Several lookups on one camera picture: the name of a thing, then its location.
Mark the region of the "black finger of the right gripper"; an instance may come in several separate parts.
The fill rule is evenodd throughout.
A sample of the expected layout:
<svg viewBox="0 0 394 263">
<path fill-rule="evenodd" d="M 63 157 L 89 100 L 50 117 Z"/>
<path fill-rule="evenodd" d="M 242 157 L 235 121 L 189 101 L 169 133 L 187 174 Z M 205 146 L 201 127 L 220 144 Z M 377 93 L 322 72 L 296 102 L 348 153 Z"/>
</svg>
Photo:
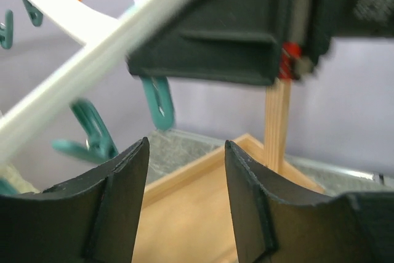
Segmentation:
<svg viewBox="0 0 394 263">
<path fill-rule="evenodd" d="M 270 86 L 279 73 L 291 0 L 191 0 L 127 58 L 135 76 Z"/>
</svg>

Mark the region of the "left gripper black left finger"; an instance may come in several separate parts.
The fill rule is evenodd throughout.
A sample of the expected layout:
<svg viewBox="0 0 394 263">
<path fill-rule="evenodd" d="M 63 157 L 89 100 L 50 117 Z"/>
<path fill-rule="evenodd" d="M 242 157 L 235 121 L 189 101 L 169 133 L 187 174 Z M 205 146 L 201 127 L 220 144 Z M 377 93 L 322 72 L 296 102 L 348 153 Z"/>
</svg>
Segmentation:
<svg viewBox="0 0 394 263">
<path fill-rule="evenodd" d="M 130 262 L 147 179 L 143 138 L 40 193 L 1 196 L 2 262 Z"/>
</svg>

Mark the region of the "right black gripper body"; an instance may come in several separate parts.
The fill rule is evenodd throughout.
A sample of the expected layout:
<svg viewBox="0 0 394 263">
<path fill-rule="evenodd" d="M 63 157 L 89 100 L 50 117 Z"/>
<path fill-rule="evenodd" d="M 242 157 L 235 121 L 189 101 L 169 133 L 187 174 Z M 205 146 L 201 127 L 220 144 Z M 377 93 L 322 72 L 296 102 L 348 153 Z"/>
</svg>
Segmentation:
<svg viewBox="0 0 394 263">
<path fill-rule="evenodd" d="M 393 38 L 393 0 L 309 0 L 310 15 L 291 76 L 314 72 L 333 38 Z"/>
</svg>

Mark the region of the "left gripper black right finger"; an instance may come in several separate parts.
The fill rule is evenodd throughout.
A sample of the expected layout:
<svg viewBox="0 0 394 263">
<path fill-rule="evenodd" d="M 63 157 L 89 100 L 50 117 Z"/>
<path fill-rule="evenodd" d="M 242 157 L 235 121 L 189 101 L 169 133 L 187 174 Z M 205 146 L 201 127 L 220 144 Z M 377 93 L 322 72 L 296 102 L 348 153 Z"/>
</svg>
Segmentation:
<svg viewBox="0 0 394 263">
<path fill-rule="evenodd" d="M 240 262 L 393 261 L 392 192 L 327 196 L 275 176 L 232 141 L 225 151 L 259 212 L 231 216 Z"/>
</svg>

